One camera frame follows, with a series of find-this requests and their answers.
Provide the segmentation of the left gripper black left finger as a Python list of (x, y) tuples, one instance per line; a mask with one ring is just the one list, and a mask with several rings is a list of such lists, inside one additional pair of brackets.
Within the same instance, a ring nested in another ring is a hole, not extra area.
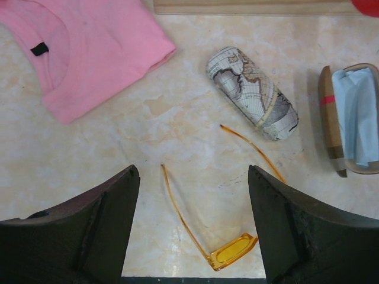
[(2, 283), (120, 283), (139, 195), (129, 166), (28, 218), (1, 222)]

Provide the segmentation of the small light blue cloth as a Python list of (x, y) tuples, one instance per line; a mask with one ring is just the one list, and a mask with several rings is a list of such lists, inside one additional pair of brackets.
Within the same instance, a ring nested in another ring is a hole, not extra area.
[(369, 67), (332, 75), (345, 158), (368, 167), (378, 161), (378, 111), (374, 74)]

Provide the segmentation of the yellow sunglasses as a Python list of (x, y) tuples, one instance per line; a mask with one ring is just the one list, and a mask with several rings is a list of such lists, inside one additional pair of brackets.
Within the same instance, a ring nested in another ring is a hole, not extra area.
[[(268, 164), (268, 166), (271, 168), (271, 170), (274, 172), (276, 178), (280, 180), (282, 183), (287, 184), (287, 181), (284, 179), (283, 175), (280, 173), (278, 168), (273, 164), (273, 162), (268, 158), (268, 156), (258, 147), (256, 146), (252, 141), (244, 137), (243, 135), (235, 132), (234, 130), (226, 127), (223, 124), (220, 124), (220, 128), (228, 133), (232, 133), (242, 140), (246, 141), (249, 145), (251, 145), (265, 160), (265, 162)], [(202, 256), (205, 258), (207, 263), (211, 266), (211, 268), (214, 271), (220, 271), (221, 269), (224, 269), (227, 266), (230, 266), (234, 262), (241, 259), (243, 256), (248, 254), (256, 245), (258, 242), (258, 236), (252, 236), (248, 233), (243, 233), (240, 237), (235, 238), (234, 240), (228, 242), (227, 244), (223, 245), (222, 247), (218, 248), (214, 252), (208, 254), (201, 246), (199, 241), (196, 239), (195, 235), (192, 233), (190, 227), (185, 222), (178, 206), (175, 201), (174, 195), (171, 190), (171, 186), (169, 184), (169, 178), (167, 169), (164, 164), (161, 164), (161, 169), (165, 178), (165, 184), (166, 188), (169, 194), (169, 197), (171, 199), (172, 205), (174, 206), (174, 209), (181, 220), (182, 225), (184, 226), (186, 232), (190, 236), (191, 240), (195, 244), (196, 248), (200, 251)]]

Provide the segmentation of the map print glasses case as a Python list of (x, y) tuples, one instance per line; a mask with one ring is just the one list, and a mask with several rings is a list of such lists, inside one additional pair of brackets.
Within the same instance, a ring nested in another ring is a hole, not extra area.
[(267, 139), (285, 140), (298, 127), (292, 103), (239, 48), (225, 47), (214, 53), (206, 74)]

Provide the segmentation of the brown plaid glasses case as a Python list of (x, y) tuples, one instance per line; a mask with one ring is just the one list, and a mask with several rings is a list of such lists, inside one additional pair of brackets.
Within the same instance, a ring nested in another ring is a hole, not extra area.
[(343, 151), (342, 132), (339, 126), (332, 85), (332, 71), (329, 65), (323, 67), (320, 73), (317, 91), (326, 150), (334, 170), (342, 178), (347, 177), (349, 170), (360, 175), (377, 175), (378, 161), (370, 162), (367, 167), (362, 167), (354, 160), (347, 158)]

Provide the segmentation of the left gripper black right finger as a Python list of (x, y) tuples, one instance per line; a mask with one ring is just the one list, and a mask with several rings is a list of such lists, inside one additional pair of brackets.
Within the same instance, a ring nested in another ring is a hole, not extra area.
[(328, 205), (249, 166), (268, 283), (378, 283), (378, 220)]

